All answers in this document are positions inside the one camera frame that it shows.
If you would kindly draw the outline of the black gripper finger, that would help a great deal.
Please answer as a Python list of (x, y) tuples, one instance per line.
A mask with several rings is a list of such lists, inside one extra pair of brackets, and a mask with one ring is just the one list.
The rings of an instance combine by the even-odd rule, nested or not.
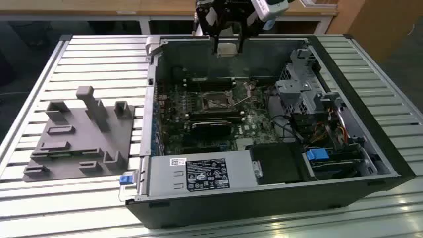
[(220, 36), (220, 1), (198, 0), (196, 16), (203, 35), (211, 38), (212, 52), (216, 53)]
[(244, 41), (248, 38), (258, 36), (262, 31), (262, 20), (259, 19), (251, 0), (243, 0), (238, 10), (240, 24), (238, 52), (242, 53)]

